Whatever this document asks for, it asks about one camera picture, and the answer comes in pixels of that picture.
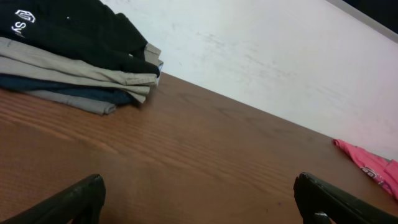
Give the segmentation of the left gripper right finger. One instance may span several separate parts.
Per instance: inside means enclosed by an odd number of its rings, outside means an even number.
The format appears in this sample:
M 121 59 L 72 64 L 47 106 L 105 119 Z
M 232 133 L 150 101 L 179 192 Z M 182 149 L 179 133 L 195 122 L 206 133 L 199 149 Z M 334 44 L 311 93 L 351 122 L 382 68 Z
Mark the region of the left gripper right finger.
M 397 217 L 307 172 L 296 177 L 294 198 L 303 224 L 397 224 Z

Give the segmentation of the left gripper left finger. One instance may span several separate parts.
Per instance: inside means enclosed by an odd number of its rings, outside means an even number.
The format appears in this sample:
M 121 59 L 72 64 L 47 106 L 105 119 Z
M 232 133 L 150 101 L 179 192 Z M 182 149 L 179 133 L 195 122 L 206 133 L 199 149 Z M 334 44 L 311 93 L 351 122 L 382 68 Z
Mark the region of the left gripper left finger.
M 89 175 L 2 224 L 98 224 L 106 198 L 102 176 Z

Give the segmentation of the red-orange t-shirt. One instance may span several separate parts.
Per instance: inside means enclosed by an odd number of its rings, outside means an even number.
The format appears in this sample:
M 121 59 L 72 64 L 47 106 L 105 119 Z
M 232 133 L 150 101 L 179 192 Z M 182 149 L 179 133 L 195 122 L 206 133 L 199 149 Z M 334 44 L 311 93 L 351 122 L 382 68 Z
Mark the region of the red-orange t-shirt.
M 343 151 L 351 160 L 377 185 L 397 200 L 397 161 L 375 155 L 361 147 L 354 146 L 340 139 L 333 144 Z

